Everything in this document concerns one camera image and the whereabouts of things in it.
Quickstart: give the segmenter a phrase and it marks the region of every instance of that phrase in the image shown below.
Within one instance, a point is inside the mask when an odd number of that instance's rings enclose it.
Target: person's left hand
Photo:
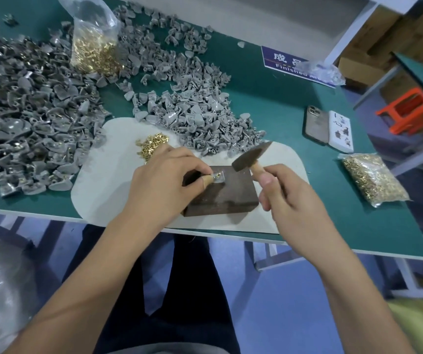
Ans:
[[[190,149],[162,144],[149,162],[134,172],[121,215],[147,223],[157,235],[205,190],[202,178],[182,186],[184,175],[194,169],[204,175],[213,173]]]

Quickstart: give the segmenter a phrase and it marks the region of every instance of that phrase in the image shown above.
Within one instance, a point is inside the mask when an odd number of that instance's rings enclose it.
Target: plastic bag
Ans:
[[[321,61],[300,62],[295,66],[297,71],[318,78],[318,80],[333,85],[344,85],[346,79],[335,65],[326,65]]]
[[[121,23],[103,0],[59,0],[73,17],[70,64],[83,73],[115,74]]]
[[[378,154],[340,154],[362,195],[373,207],[382,202],[408,201],[409,195]]]
[[[34,268],[22,250],[0,241],[0,353],[37,310]]]

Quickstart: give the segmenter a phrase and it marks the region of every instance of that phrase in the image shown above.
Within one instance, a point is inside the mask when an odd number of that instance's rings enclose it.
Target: person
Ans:
[[[64,283],[5,353],[239,354],[205,237],[175,237],[162,307],[144,313],[139,257],[204,191],[202,178],[182,186],[193,169],[212,173],[189,149],[168,144],[137,168],[123,211],[104,231],[86,226]],[[284,165],[265,170],[255,179],[263,188],[260,203],[272,212],[280,235],[320,274],[344,351],[414,353],[311,186]]]

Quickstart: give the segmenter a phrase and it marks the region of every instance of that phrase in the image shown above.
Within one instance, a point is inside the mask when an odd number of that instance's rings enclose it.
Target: red stool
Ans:
[[[423,91],[420,88],[413,88],[382,108],[376,114],[387,113],[394,121],[390,127],[392,134],[398,135],[408,132],[413,135],[423,128]]]

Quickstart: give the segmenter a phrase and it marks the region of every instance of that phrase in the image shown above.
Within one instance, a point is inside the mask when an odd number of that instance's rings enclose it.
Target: person's leg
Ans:
[[[82,241],[72,262],[67,268],[67,272],[62,280],[63,282],[87,257],[98,239],[102,236],[104,229],[104,227],[93,225],[85,226],[82,232]],[[116,345],[112,347],[112,343],[118,342],[118,336],[137,326],[146,317],[144,311],[143,271],[141,268],[141,258],[139,258],[131,269],[125,285],[103,327],[95,352],[109,353],[114,350],[123,349],[116,348]],[[140,345],[136,343],[134,336],[128,336],[128,340],[123,340],[122,342],[126,342],[125,348]]]
[[[176,235],[174,259],[162,307],[152,316],[176,324],[184,342],[238,354],[239,344],[208,238]]]

